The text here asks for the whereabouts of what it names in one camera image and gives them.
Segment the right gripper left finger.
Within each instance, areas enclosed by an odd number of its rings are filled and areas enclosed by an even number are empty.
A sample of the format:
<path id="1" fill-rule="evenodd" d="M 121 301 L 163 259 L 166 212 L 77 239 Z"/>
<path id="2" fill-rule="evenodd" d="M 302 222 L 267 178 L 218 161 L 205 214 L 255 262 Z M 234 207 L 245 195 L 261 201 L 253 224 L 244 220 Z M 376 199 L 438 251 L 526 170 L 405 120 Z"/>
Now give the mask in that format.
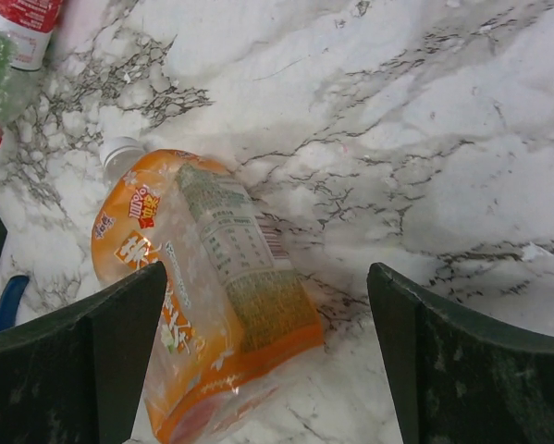
<path id="1" fill-rule="evenodd" d="M 0 443 L 127 441 L 165 291 L 154 263 L 0 332 Z"/>

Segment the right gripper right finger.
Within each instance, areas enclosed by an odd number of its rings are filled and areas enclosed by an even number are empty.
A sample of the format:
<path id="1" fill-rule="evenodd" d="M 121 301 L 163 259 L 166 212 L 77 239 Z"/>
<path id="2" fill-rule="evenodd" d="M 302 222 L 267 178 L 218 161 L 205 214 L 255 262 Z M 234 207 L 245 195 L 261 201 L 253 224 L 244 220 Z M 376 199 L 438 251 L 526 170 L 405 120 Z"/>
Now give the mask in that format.
<path id="1" fill-rule="evenodd" d="M 442 298 L 382 263 L 368 297 L 405 443 L 554 443 L 554 337 Z"/>

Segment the crushed orange label bottle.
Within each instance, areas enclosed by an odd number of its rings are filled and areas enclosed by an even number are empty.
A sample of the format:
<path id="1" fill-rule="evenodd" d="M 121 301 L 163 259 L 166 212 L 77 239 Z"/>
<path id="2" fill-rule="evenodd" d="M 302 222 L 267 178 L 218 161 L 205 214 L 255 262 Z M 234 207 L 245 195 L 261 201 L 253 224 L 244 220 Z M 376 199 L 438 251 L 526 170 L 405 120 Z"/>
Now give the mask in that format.
<path id="1" fill-rule="evenodd" d="M 99 155 L 108 194 L 92 227 L 97 277 L 109 285 L 154 263 L 166 270 L 143 393 L 154 436 L 217 441 L 323 349 L 319 314 L 222 164 L 128 137 Z"/>

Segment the red label clear bottle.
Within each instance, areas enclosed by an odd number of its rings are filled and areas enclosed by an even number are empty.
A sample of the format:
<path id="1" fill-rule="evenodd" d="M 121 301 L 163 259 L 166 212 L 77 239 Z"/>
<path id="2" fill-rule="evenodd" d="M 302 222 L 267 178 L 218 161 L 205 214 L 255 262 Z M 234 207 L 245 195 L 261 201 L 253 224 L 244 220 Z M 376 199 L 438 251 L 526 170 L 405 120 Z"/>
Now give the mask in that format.
<path id="1" fill-rule="evenodd" d="M 62 0 L 0 0 L 0 144 L 38 90 Z"/>

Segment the blue handled pliers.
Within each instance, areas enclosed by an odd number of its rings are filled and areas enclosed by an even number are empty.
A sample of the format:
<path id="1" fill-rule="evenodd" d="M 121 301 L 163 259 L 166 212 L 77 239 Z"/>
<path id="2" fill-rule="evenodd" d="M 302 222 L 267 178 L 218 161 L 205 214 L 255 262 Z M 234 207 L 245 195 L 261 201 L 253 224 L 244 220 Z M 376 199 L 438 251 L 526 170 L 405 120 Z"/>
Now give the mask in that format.
<path id="1" fill-rule="evenodd" d="M 16 324 L 20 300 L 29 282 L 28 276 L 17 275 L 5 285 L 0 297 L 0 332 Z"/>

